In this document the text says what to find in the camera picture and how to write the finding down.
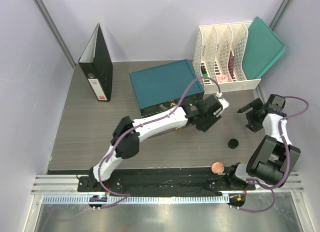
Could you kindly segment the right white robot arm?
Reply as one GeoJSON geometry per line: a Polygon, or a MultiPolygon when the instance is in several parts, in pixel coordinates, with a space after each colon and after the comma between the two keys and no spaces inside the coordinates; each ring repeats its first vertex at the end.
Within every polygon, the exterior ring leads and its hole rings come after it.
{"type": "Polygon", "coordinates": [[[245,113],[247,128],[253,132],[264,130],[265,136],[248,163],[231,166],[225,178],[230,189],[244,189],[249,182],[257,182],[265,189],[285,184],[301,154],[287,134],[288,116],[283,112],[285,103],[285,97],[272,94],[266,103],[257,98],[238,110],[238,113],[245,113]]]}

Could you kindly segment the teal makeup drawer organizer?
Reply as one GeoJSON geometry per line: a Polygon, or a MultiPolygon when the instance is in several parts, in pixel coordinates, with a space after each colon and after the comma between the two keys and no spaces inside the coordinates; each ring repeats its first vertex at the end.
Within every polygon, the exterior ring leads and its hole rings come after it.
{"type": "Polygon", "coordinates": [[[178,104],[188,85],[197,77],[185,59],[129,74],[140,116],[165,112],[178,104]]]}

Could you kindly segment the orange round powder puff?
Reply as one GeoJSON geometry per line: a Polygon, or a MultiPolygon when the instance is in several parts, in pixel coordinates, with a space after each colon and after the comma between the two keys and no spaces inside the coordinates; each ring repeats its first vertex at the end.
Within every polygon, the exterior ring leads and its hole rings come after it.
{"type": "Polygon", "coordinates": [[[215,162],[215,163],[213,163],[212,166],[211,166],[211,171],[212,171],[213,173],[215,173],[215,174],[221,174],[221,173],[223,173],[223,172],[224,172],[224,169],[225,169],[225,167],[224,167],[223,163],[221,163],[221,162],[215,162]]]}

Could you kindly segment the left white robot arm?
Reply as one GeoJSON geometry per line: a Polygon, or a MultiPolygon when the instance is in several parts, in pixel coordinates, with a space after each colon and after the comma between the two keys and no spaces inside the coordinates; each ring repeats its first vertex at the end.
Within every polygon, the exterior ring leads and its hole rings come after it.
{"type": "Polygon", "coordinates": [[[146,118],[132,120],[123,117],[113,132],[113,138],[104,157],[90,169],[88,187],[100,192],[112,172],[126,159],[138,154],[140,143],[171,129],[194,125],[206,132],[220,118],[229,103],[222,94],[209,96],[195,103],[179,102],[169,110],[146,118]]]}

